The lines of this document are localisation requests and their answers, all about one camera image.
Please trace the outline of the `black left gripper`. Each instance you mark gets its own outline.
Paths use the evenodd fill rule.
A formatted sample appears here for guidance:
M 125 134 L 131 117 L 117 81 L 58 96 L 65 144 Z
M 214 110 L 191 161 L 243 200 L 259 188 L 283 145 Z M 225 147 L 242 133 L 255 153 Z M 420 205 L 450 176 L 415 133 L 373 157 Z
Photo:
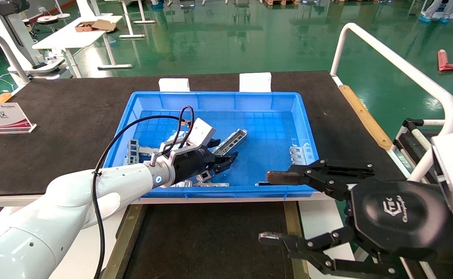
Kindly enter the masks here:
M 211 138 L 206 147 L 208 149 L 216 148 L 220 143 L 221 139 Z M 185 148 L 182 148 L 180 150 L 173 150 L 171 156 L 172 168 L 175 171 L 175 178 L 171 184 L 175 185 L 199 175 L 211 166 L 214 174 L 219 174 L 230 169 L 231 165 L 237 159 L 238 152 L 233 152 L 232 154 L 225 156 L 215 156 L 206 148 L 198 148 L 195 150 L 186 150 Z

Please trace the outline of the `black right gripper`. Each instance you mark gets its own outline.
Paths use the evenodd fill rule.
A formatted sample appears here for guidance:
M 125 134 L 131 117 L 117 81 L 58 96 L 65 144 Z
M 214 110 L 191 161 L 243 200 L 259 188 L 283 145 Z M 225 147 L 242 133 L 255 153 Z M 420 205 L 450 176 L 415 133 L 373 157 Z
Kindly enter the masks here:
M 342 227 L 310 239 L 262 232 L 259 242 L 282 246 L 289 258 L 305 260 L 321 274 L 335 277 L 397 277 L 395 267 L 380 258 L 377 263 L 366 263 L 325 254 L 349 242 L 360 242 L 371 252 L 420 261 L 435 259 L 450 217 L 441 189 L 414 181 L 382 181 L 374 175 L 372 163 L 336 159 L 291 165 L 287 171 L 268 171 L 266 179 L 272 185 L 308 185 L 338 201 L 351 199 L 355 229 Z M 357 185 L 350 191 L 349 184 Z

